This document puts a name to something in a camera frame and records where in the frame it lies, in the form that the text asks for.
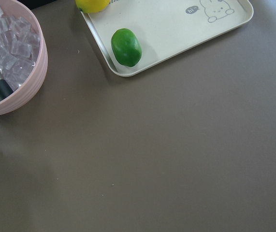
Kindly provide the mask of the pink bowl with ice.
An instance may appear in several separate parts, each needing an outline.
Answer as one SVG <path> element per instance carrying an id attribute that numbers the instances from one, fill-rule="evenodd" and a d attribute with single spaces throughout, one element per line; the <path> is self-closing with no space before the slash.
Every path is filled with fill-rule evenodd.
<path id="1" fill-rule="evenodd" d="M 34 31 L 39 34 L 41 42 L 37 61 L 28 78 L 13 94 L 0 101 L 0 115 L 3 115 L 25 105 L 39 91 L 47 73 L 48 53 L 41 26 L 28 7 L 16 0 L 0 0 L 0 7 L 8 15 L 22 16 L 28 20 Z"/>

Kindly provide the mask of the green lime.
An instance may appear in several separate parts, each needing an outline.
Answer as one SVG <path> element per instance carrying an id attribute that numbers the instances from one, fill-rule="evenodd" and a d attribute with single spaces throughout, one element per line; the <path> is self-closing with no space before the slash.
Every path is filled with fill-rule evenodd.
<path id="1" fill-rule="evenodd" d="M 135 34 L 126 28 L 118 29 L 111 38 L 111 48 L 119 64 L 135 66 L 142 57 L 141 45 Z"/>

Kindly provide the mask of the cream serving tray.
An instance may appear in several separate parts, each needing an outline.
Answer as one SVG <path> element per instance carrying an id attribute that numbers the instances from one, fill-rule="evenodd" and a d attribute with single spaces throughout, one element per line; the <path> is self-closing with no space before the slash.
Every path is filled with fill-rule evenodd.
<path id="1" fill-rule="evenodd" d="M 247 0 L 113 0 L 83 18 L 110 70 L 129 77 L 247 23 L 253 13 Z M 113 34 L 122 28 L 142 48 L 133 67 L 119 64 L 111 48 Z"/>

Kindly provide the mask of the yellow lemon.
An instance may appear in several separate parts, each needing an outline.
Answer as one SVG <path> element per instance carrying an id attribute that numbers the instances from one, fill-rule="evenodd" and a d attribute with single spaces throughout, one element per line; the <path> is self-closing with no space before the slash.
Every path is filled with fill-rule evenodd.
<path id="1" fill-rule="evenodd" d="M 103 11 L 110 3 L 109 0 L 76 0 L 77 8 L 83 13 L 97 13 Z"/>

